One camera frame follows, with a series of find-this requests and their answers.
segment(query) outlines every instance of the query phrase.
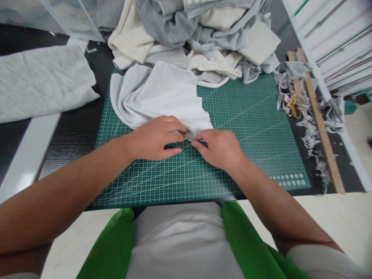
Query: scissors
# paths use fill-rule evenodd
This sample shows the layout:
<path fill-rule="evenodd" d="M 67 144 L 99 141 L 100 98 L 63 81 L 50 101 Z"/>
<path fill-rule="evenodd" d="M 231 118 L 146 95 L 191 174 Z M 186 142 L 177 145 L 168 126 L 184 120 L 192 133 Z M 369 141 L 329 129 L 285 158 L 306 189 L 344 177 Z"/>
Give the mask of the scissors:
<path fill-rule="evenodd" d="M 300 119 L 302 117 L 302 112 L 298 109 L 297 105 L 296 92 L 291 91 L 291 98 L 286 105 L 286 112 L 288 116 L 293 116 L 295 119 Z"/>

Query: wooden ruler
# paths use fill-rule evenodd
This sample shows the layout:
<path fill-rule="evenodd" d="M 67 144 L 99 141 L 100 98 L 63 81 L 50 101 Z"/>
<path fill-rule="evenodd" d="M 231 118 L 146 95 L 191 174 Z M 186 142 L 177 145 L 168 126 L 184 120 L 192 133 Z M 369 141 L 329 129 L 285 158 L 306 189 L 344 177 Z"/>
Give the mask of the wooden ruler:
<path fill-rule="evenodd" d="M 296 56 L 294 52 L 287 52 L 287 57 L 289 61 L 296 61 Z M 295 92 L 297 96 L 303 96 L 302 86 L 301 86 L 301 80 L 300 79 L 294 79 L 293 80 L 293 87 L 295 88 Z M 299 110 L 307 110 L 305 107 L 298 106 Z"/>
<path fill-rule="evenodd" d="M 306 62 L 305 53 L 302 48 L 297 48 L 297 52 L 300 56 L 301 62 Z M 313 108 L 313 115 L 315 122 L 318 127 L 320 140 L 322 142 L 323 150 L 325 153 L 325 159 L 327 161 L 329 174 L 331 175 L 332 183 L 336 193 L 345 194 L 344 184 L 341 180 L 340 172 L 336 163 L 336 158 L 333 153 L 332 145 L 328 137 L 328 132 L 324 124 L 323 116 L 319 108 L 318 99 L 314 90 L 313 81 L 311 79 L 310 73 L 306 72 L 306 90 L 310 100 L 310 104 Z"/>

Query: metal rod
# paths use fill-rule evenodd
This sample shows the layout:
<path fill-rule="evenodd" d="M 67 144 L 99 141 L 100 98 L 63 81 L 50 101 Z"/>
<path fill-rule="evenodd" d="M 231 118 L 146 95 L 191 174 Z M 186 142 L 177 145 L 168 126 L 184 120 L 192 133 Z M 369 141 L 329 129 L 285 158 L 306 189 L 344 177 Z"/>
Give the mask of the metal rod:
<path fill-rule="evenodd" d="M 307 4 L 307 2 L 309 2 L 309 0 L 305 0 L 304 2 L 302 2 L 301 6 L 295 11 L 294 16 L 296 16 L 302 10 L 302 8 Z"/>
<path fill-rule="evenodd" d="M 357 35 L 355 35 L 350 40 L 348 40 L 347 42 L 343 43 L 341 46 L 339 46 L 336 49 L 334 49 L 333 51 L 331 51 L 326 56 L 324 56 L 321 59 L 319 59 L 317 61 L 317 65 L 320 66 L 322 63 L 324 63 L 328 59 L 330 59 L 330 58 L 334 57 L 335 55 L 337 55 L 337 54 L 345 51 L 345 49 L 347 49 L 348 47 L 352 46 L 353 44 L 355 44 L 356 42 L 358 42 L 360 39 L 364 38 L 365 36 L 367 36 L 371 32 L 372 32 L 372 25 L 370 25 L 369 27 L 367 27 L 366 29 L 364 29 L 362 32 L 359 32 Z"/>
<path fill-rule="evenodd" d="M 336 77 L 339 77 L 339 76 L 341 76 L 341 75 L 343 75 L 343 74 L 345 74 L 347 72 L 350 72 L 352 70 L 355 70 L 356 68 L 359 68 L 360 66 L 362 66 L 364 64 L 367 64 L 368 62 L 371 62 L 371 61 L 372 61 L 372 56 L 369 57 L 369 58 L 367 58 L 367 59 L 364 59 L 364 60 L 362 60 L 362 61 L 360 61 L 360 62 L 358 62 L 358 63 L 356 63 L 356 64 L 354 64 L 354 65 L 352 65 L 350 67 L 348 67 L 347 69 L 345 69 L 343 71 L 339 71 L 339 72 L 333 73 L 332 75 L 328 76 L 324 81 L 325 82 L 328 82 L 328 81 L 330 81 L 332 79 L 335 79 Z"/>
<path fill-rule="evenodd" d="M 346 80 L 346 79 L 348 79 L 348 78 L 351 78 L 352 76 L 355 76 L 356 74 L 359 74 L 359 73 L 361 73 L 361 72 L 363 72 L 363 71 L 365 71 L 365 70 L 367 70 L 367 69 L 369 69 L 369 68 L 372 68 L 372 65 L 369 66 L 369 67 L 367 67 L 367 68 L 364 68 L 364 69 L 362 69 L 362 70 L 360 70 L 360 71 L 358 71 L 358 72 L 356 72 L 356 73 L 354 73 L 354 74 L 352 74 L 352 75 L 350 75 L 350 76 L 347 76 L 347 77 L 345 77 L 345 78 L 343 78 L 343 79 L 341 79 L 341 80 L 339 80 L 339 81 L 336 81 L 336 82 L 333 83 L 333 84 L 327 85 L 327 86 L 328 86 L 328 87 L 331 87 L 331 86 L 335 85 L 336 83 L 339 83 L 339 82 L 342 82 L 342 81 L 344 81 L 344 80 Z"/>
<path fill-rule="evenodd" d="M 327 21 L 347 0 L 342 0 L 337 6 L 335 6 L 321 21 L 318 21 L 316 25 L 305 35 L 307 39 L 312 33 L 314 33 L 318 28 L 320 28 L 324 22 Z"/>
<path fill-rule="evenodd" d="M 360 82 L 365 81 L 365 80 L 370 79 L 370 78 L 372 78 L 372 74 L 369 74 L 367 76 L 361 77 L 360 79 L 356 79 L 356 80 L 354 80 L 352 82 L 346 83 L 345 85 L 342 85 L 340 87 L 337 87 L 337 88 L 333 89 L 332 91 L 339 91 L 342 88 L 345 88 L 345 87 L 348 87 L 348 86 L 351 86 L 351 85 L 355 85 L 357 83 L 360 83 Z"/>

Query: green cutting mat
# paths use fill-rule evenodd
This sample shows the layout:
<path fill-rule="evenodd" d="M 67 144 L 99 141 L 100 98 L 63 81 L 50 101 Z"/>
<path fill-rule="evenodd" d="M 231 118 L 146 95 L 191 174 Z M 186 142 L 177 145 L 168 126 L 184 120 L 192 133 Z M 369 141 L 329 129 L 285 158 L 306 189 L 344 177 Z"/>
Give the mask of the green cutting mat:
<path fill-rule="evenodd" d="M 286 190 L 311 187 L 288 116 L 276 110 L 278 90 L 273 75 L 261 74 L 249 85 L 238 79 L 217 89 L 198 86 L 197 92 L 213 127 L 234 131 L 244 154 L 267 175 Z M 116 116 L 108 92 L 96 148 L 131 131 Z M 205 162 L 189 141 L 174 146 L 183 152 L 163 161 L 133 162 L 88 210 L 242 195 L 235 182 Z"/>

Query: folded gray cloth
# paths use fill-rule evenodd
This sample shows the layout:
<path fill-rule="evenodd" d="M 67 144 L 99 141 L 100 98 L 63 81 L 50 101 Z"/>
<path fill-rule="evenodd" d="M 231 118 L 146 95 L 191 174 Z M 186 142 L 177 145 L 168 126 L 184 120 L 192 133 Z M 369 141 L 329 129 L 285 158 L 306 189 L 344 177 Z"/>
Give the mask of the folded gray cloth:
<path fill-rule="evenodd" d="M 182 48 L 148 54 L 144 64 L 155 65 L 158 61 L 172 64 L 181 69 L 187 70 L 186 54 Z"/>
<path fill-rule="evenodd" d="M 198 18 L 188 19 L 183 10 L 163 16 L 157 12 L 152 0 L 136 0 L 136 4 L 147 33 L 166 47 L 183 46 L 198 25 Z"/>
<path fill-rule="evenodd" d="M 183 9 L 183 0 L 152 0 L 155 10 L 169 16 Z"/>
<path fill-rule="evenodd" d="M 255 0 L 183 0 L 184 10 L 187 18 L 191 19 L 201 15 L 207 10 L 231 6 L 249 9 Z"/>
<path fill-rule="evenodd" d="M 51 46 L 0 57 L 0 123 L 76 109 L 99 98 L 77 46 Z"/>

